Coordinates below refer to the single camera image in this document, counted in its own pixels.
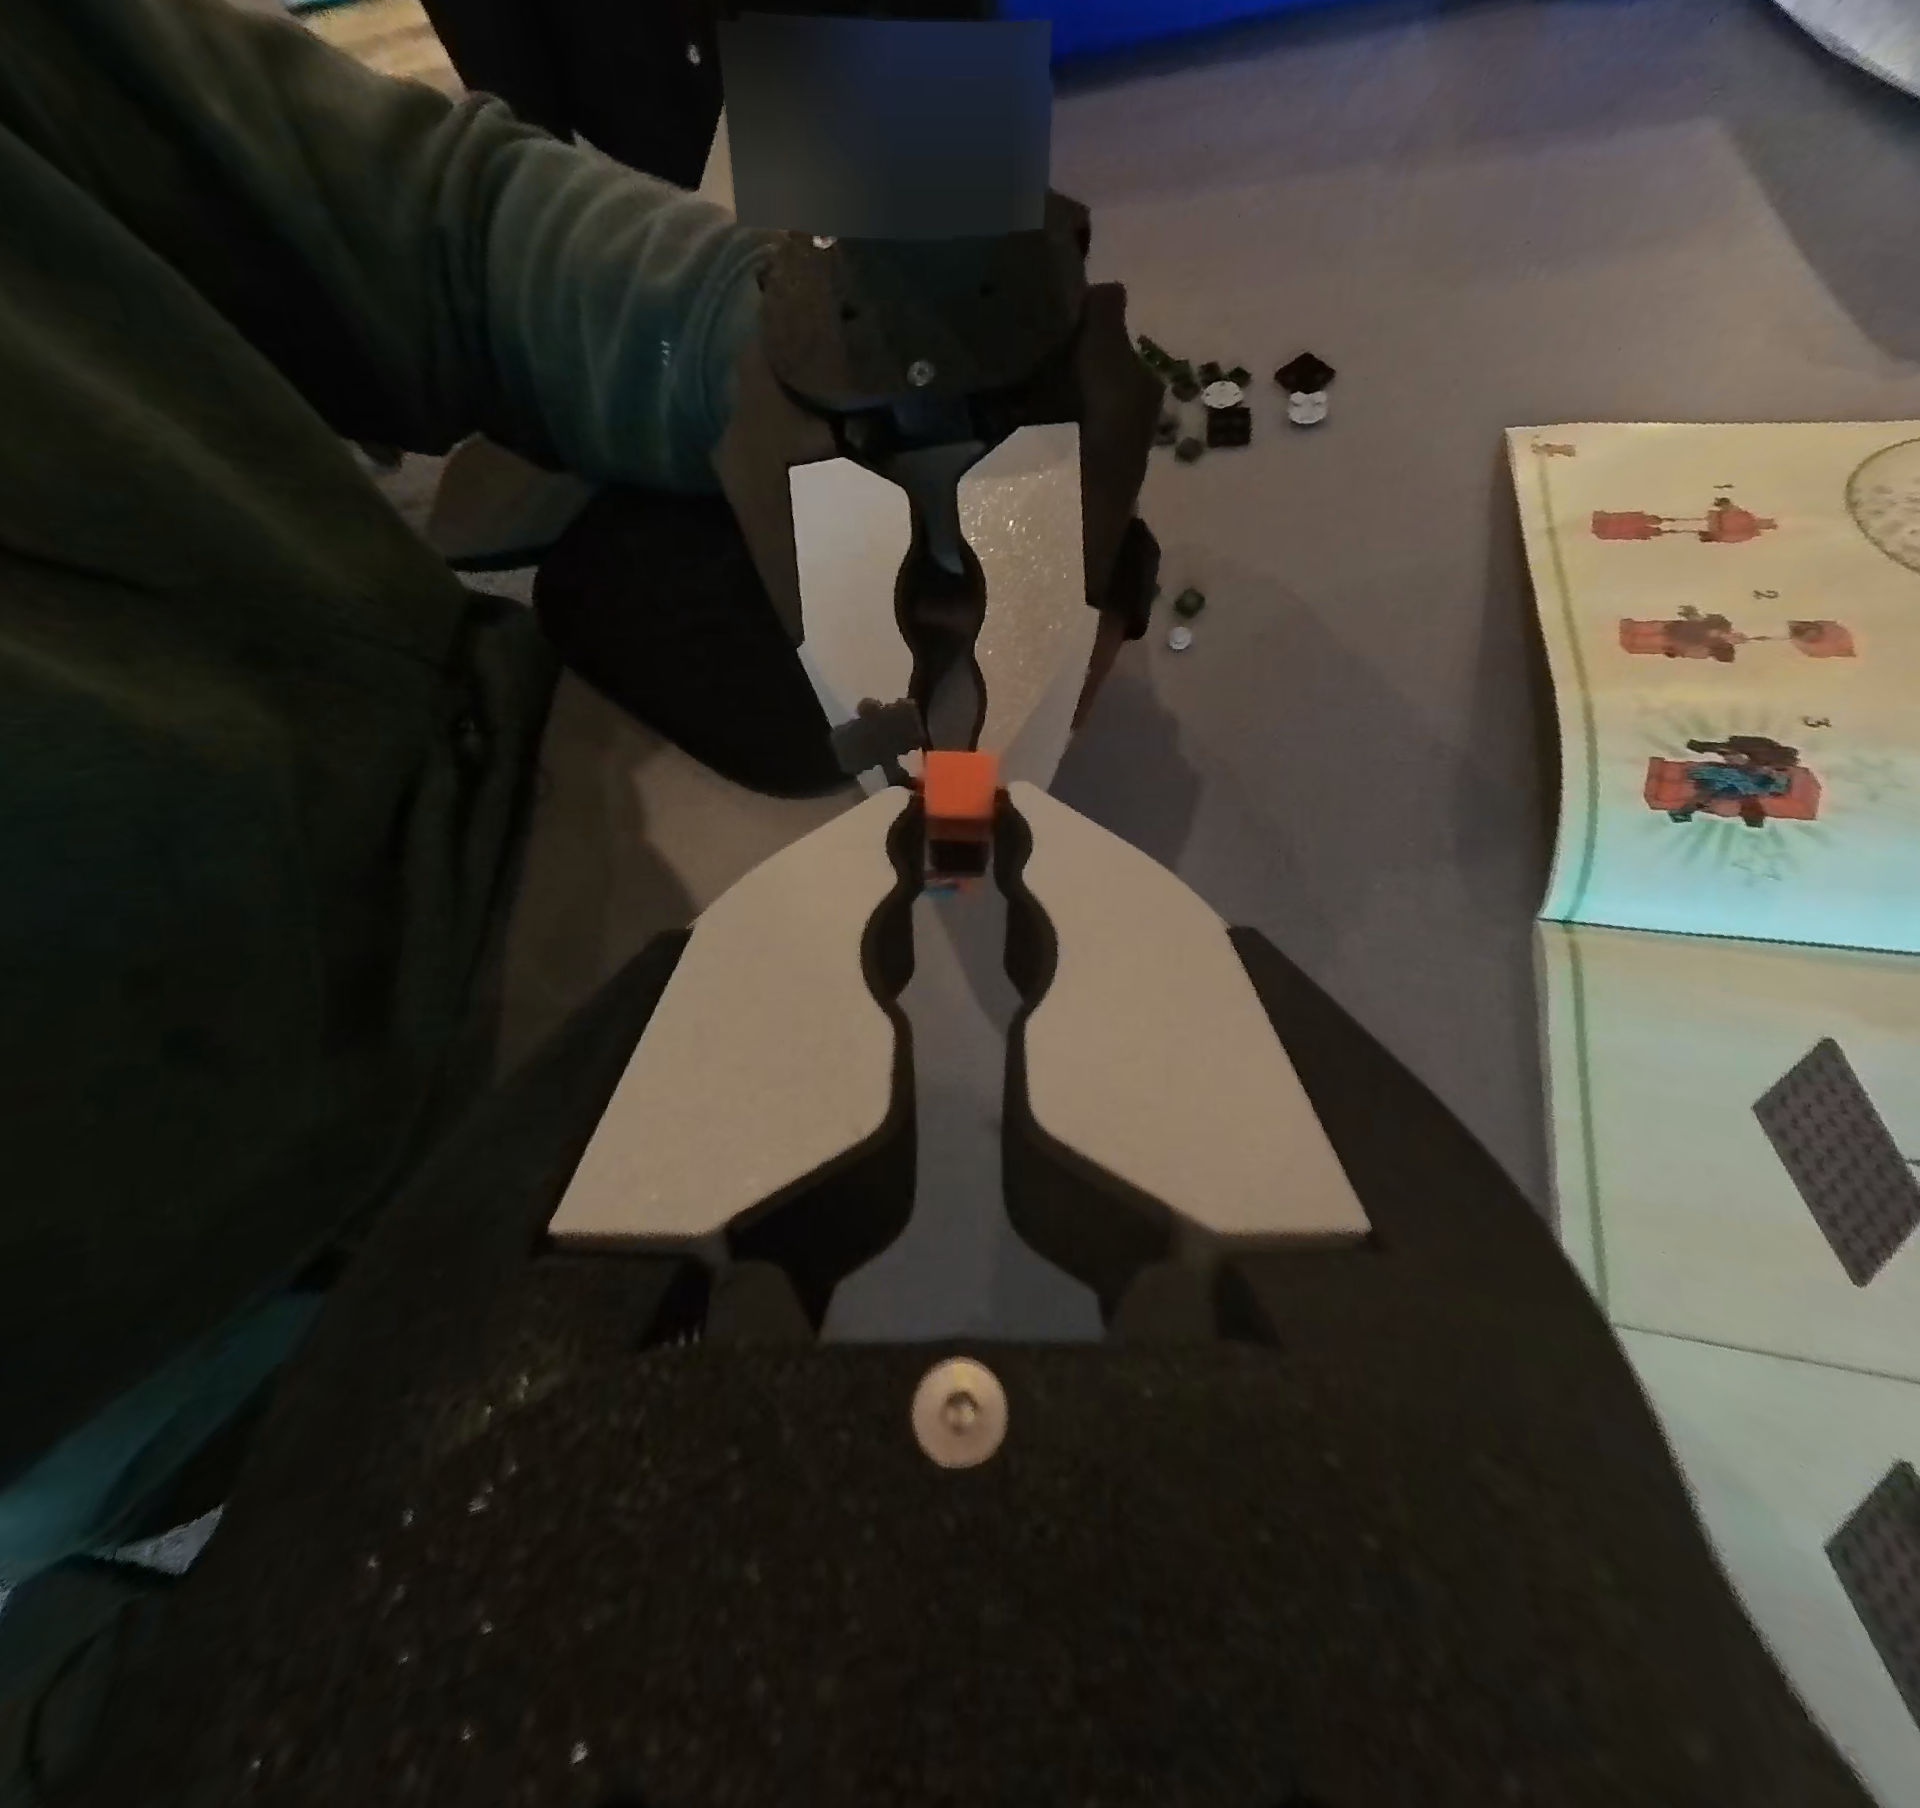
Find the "person's left forearm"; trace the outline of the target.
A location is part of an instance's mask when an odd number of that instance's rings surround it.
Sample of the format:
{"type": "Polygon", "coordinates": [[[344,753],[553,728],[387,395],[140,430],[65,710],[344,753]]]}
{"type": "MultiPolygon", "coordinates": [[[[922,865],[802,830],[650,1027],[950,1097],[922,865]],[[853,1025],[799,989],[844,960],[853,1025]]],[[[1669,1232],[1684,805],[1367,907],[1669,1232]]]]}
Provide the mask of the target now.
{"type": "Polygon", "coordinates": [[[395,451],[486,433],[550,470],[716,490],[769,238],[494,97],[371,75],[340,187],[340,430],[395,451]]]}

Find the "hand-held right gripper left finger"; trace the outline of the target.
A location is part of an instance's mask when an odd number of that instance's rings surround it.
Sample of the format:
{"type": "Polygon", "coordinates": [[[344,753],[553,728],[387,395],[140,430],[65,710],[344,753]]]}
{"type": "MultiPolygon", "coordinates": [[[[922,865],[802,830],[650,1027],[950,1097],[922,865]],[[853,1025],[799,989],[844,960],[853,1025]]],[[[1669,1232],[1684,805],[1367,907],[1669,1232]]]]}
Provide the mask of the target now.
{"type": "Polygon", "coordinates": [[[924,821],[883,788],[728,886],[547,1218],[553,1250],[778,1267],[818,1329],[915,1209],[924,821]]]}

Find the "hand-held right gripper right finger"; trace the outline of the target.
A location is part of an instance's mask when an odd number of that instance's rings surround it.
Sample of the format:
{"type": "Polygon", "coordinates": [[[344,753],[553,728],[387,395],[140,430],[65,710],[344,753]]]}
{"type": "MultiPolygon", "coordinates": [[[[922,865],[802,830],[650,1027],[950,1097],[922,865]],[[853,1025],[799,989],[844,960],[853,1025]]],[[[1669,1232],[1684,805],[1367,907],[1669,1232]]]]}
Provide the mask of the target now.
{"type": "Polygon", "coordinates": [[[1238,1257],[1373,1239],[1233,927],[1194,889],[1026,780],[999,798],[994,880],[1019,993],[1004,1214],[1109,1333],[1139,1290],[1210,1317],[1238,1257]]]}

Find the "orange toy brick figure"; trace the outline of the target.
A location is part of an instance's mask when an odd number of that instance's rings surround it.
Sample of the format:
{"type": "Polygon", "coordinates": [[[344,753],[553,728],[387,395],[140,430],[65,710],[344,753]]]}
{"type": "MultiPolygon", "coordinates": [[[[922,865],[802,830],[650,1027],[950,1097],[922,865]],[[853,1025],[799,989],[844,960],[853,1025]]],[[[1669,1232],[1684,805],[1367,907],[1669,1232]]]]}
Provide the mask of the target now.
{"type": "Polygon", "coordinates": [[[840,898],[874,912],[919,898],[931,869],[988,877],[999,803],[990,752],[933,745],[911,697],[860,697],[851,713],[830,714],[827,738],[860,792],[831,827],[840,898]]]}

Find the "scattered small toy bricks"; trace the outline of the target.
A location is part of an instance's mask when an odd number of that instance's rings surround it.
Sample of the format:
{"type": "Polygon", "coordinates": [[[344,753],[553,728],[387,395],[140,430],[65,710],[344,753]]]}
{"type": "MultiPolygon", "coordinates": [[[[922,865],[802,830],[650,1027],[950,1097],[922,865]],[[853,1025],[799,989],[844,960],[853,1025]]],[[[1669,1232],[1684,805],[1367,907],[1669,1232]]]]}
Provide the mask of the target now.
{"type": "MultiPolygon", "coordinates": [[[[1190,466],[1201,456],[1240,451],[1254,443],[1256,377],[1245,364],[1171,354],[1148,333],[1135,338],[1135,354],[1159,389],[1150,433],[1158,451],[1190,466]]],[[[1339,381],[1331,359],[1316,350],[1291,354],[1274,367],[1268,381],[1281,402],[1278,417],[1286,430],[1307,433],[1329,422],[1331,393],[1339,381]]]]}

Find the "grey desk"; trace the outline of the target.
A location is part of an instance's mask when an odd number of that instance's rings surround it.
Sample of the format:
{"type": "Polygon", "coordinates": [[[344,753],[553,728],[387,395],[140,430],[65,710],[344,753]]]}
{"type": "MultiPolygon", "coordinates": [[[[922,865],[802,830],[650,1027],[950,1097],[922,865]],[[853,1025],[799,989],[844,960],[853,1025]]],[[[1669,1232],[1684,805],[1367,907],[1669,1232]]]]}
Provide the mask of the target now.
{"type": "Polygon", "coordinates": [[[1547,683],[1502,430],[1915,417],[1915,109],[1756,0],[1392,0],[1068,76],[1095,270],[1179,350],[1339,369],[1158,465],[1190,654],[1057,796],[1268,934],[1550,1209],[1547,683]]]}

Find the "black mesh pad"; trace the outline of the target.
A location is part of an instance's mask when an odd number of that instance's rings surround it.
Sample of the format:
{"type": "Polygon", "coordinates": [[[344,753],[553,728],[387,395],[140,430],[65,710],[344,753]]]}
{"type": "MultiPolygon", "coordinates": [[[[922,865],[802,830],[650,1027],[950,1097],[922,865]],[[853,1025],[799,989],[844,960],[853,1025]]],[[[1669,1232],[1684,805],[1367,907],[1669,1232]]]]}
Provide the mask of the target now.
{"type": "Polygon", "coordinates": [[[539,557],[534,619],[587,687],[725,781],[853,788],[724,496],[596,490],[539,557]]]}

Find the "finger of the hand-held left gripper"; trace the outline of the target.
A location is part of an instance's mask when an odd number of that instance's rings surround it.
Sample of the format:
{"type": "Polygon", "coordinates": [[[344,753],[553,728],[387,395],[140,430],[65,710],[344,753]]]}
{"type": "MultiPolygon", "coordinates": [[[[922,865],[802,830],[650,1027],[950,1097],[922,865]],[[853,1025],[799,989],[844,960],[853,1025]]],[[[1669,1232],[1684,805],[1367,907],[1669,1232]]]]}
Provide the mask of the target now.
{"type": "Polygon", "coordinates": [[[973,741],[1002,781],[1050,788],[1088,679],[1081,426],[1024,426],[957,482],[981,585],[972,650],[939,683],[939,744],[973,741]]]}
{"type": "Polygon", "coordinates": [[[915,549],[906,490],[848,456],[789,473],[802,607],[799,659],[830,722],[840,766],[866,792],[902,785],[924,744],[911,703],[915,650],[902,630],[902,576],[915,549]]]}

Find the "open instruction booklet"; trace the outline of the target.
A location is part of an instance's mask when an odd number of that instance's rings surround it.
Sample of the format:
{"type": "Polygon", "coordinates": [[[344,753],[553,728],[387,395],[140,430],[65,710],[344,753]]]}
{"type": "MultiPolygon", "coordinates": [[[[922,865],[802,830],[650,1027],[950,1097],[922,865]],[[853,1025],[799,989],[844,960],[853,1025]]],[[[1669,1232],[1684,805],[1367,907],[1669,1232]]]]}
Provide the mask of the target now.
{"type": "Polygon", "coordinates": [[[1503,442],[1559,1237],[1808,1714],[1915,1803],[1915,422],[1503,442]]]}

